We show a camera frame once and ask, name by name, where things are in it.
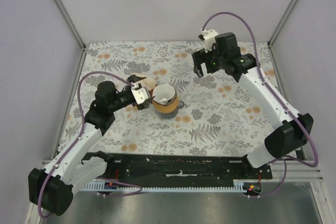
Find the orange coffee filter box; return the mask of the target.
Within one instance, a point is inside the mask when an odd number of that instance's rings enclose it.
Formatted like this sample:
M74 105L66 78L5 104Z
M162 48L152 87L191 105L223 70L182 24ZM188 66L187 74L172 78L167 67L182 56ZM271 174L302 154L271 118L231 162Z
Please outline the orange coffee filter box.
M143 80L140 80L140 84L141 86L146 87L150 92L150 95L152 95L154 88L157 86L157 81L154 78L148 77L141 73L134 72L133 74L137 77L144 78Z

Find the white paper coffee filter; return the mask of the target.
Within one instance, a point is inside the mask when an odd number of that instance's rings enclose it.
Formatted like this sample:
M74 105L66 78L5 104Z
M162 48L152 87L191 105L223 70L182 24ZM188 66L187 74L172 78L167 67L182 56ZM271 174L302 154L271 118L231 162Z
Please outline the white paper coffee filter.
M175 97L175 89L173 86L171 86L170 84L166 83L166 84L161 84L156 86L153 89L153 97L154 97L154 101L158 104L161 105L166 105L168 103L170 103L171 101L173 101L174 97Z

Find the grey glass carafe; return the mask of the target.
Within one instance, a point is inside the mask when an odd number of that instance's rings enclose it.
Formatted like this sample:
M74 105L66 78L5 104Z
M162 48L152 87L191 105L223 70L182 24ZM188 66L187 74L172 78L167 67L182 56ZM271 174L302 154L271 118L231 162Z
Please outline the grey glass carafe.
M184 107L184 102L181 100L178 102L177 107L170 113L161 113L156 111L156 114L158 117L162 119L172 119L177 116L179 109L182 109Z

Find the round wooden dripper stand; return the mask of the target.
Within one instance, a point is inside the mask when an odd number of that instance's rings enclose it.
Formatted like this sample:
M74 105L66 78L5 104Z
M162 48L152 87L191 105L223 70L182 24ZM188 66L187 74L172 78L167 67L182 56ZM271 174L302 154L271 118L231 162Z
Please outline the round wooden dripper stand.
M152 104L157 112L163 113L163 114L169 114L172 113L174 110L177 109L179 104L178 97L174 97L166 104L160 104L156 102L155 100L152 101Z

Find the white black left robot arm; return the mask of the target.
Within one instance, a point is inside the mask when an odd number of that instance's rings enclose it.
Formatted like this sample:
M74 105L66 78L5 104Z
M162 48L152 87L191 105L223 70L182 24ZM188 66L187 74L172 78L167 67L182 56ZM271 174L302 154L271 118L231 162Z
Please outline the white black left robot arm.
M108 131L115 121L115 112L129 105L145 109L152 101L148 88L142 85L145 77L131 75L118 91L112 81L98 84L94 100L87 113L80 111L82 124L76 137L44 168L34 168L28 175L29 200L35 204L42 219L62 215L74 196L92 180L110 178L116 166L112 155L98 151L86 163L82 159Z

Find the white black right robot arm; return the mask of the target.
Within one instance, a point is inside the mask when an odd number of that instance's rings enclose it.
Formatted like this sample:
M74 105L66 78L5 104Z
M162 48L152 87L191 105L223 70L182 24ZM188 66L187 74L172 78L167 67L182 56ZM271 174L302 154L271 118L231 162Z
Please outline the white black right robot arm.
M245 178L254 178L261 166L307 144L313 125L312 116L308 113L302 115L275 90L256 58L240 52L233 33L203 30L199 38L204 42L204 48L192 53L196 75L199 78L204 75L202 64L207 73L224 70L259 103L274 129L263 144L246 155L247 162L240 166Z

